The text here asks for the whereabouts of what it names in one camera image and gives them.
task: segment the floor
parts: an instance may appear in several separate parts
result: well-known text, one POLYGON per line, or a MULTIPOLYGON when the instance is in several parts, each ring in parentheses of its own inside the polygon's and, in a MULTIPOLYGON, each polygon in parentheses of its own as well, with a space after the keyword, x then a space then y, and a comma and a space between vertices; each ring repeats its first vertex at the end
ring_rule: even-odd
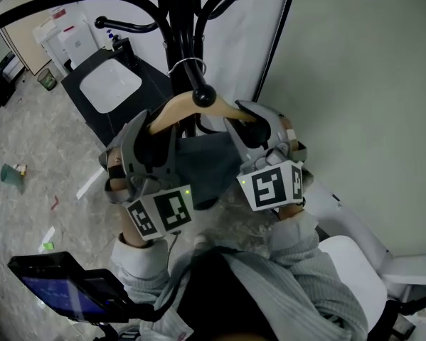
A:
MULTIPOLYGON (((54 65, 49 68, 57 72, 54 65)), ((0 328, 11 341, 89 341, 97 332, 90 325, 71 324, 38 302, 6 264, 14 255, 38 254, 53 226, 55 251, 69 251, 86 269, 116 270, 110 261, 120 233, 115 205, 101 190, 90 190, 79 200, 75 196, 99 168, 102 149, 59 83, 48 92, 25 72, 9 103, 0 108, 0 170, 4 163, 28 165, 23 194, 0 181, 0 328), (55 197, 59 203, 51 209, 55 197)), ((250 211, 237 187, 197 218, 175 244, 171 263, 210 227, 217 237, 264 254, 262 233, 274 221, 250 211)))

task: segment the person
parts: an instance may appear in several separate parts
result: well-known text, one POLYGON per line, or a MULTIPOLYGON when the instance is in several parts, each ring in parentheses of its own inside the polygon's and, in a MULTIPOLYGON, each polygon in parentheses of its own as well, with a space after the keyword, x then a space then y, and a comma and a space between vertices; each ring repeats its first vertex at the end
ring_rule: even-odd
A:
MULTIPOLYGON (((119 163, 112 151, 109 163, 119 163)), ((125 183, 113 179, 113 190, 125 183)), ((318 248, 317 221, 302 205, 281 207, 265 237, 268 259, 217 250, 197 236, 194 249, 167 269, 165 239, 142 240, 127 211, 112 252, 118 278, 135 303, 160 308, 182 277, 175 301, 157 322, 142 321, 141 341, 365 340, 361 306, 318 248)))

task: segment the clothes hanger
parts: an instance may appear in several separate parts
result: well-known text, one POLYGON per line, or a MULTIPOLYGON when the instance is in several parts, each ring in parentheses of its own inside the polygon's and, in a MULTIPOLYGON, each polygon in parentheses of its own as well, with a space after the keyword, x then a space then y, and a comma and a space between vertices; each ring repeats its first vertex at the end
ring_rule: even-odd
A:
POLYGON ((200 107, 192 100, 192 94, 192 91, 184 92, 167 102, 159 116, 148 125, 149 133, 155 135, 178 121, 194 114, 206 114, 215 117, 255 121, 255 117, 230 106, 219 95, 216 95, 216 99, 211 106, 200 107))

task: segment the sleeve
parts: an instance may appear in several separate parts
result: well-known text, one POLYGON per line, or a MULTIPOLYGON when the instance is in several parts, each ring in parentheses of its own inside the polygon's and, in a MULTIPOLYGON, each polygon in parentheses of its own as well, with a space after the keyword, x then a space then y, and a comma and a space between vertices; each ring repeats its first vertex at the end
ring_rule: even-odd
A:
POLYGON ((112 252, 112 261, 119 267, 118 279, 135 303, 154 304, 161 295, 170 278, 167 258, 166 240, 138 249, 125 244, 122 234, 112 252))
POLYGON ((318 248, 317 225, 306 211, 275 224, 266 236, 270 260, 290 270, 320 315, 350 330, 352 340, 365 340, 366 316, 330 256, 318 248))

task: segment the metal ring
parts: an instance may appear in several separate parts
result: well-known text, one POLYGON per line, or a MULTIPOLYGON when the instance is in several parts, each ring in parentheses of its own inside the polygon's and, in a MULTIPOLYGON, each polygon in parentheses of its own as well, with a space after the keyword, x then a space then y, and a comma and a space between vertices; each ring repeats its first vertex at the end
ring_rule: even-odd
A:
POLYGON ((176 67, 178 67, 178 65, 180 65, 182 62, 186 62, 187 60, 197 60, 198 62, 201 62, 201 64, 203 65, 203 69, 202 69, 202 75, 204 76, 206 73, 206 63, 201 60, 200 58, 197 57, 187 57, 184 58, 182 60, 179 60, 178 62, 175 63, 175 65, 171 68, 171 70, 169 70, 167 72, 167 76, 171 75, 171 73, 175 70, 176 67))

